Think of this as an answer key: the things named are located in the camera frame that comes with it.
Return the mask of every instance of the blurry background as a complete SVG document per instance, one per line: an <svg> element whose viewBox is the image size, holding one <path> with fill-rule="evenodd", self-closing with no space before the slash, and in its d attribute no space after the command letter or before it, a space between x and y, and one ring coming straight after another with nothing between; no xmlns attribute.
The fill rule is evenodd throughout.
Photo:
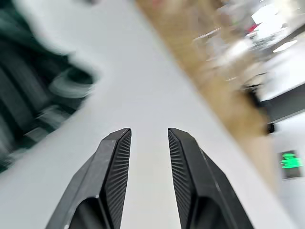
<svg viewBox="0 0 305 229"><path fill-rule="evenodd" d="M298 28L294 20L302 25L298 7L282 13L267 0L15 4L46 49L71 53L72 64L100 80L79 111L0 174L0 226L45 227L72 175L123 127L133 135L122 229L180 228L168 127L196 138L255 228L302 225L302 209L283 198L291 180L282 181L278 153L288 149L275 149L279 132L267 135L268 116L244 92L245 83L260 84L266 100L303 83L302 38L283 52L272 49Z"/></svg>

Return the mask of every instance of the white wall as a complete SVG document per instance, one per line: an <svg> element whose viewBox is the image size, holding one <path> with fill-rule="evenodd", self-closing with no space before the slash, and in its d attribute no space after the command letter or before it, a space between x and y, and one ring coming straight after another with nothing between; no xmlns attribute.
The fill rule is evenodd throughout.
<svg viewBox="0 0 305 229"><path fill-rule="evenodd" d="M299 158L305 165L305 113L278 123L278 131L274 134L274 149L276 156L279 153L296 150ZM301 167L303 177L283 179L281 165L278 162L280 184L280 199L291 217L298 223L300 228L305 225L305 167Z"/></svg>
<svg viewBox="0 0 305 229"><path fill-rule="evenodd" d="M0 228L41 229L72 175L109 132L132 128L122 229L180 228L167 128L188 131L227 174L256 229L293 229L253 165L174 64L133 3L20 0L49 47L102 76L84 108L0 175Z"/></svg>

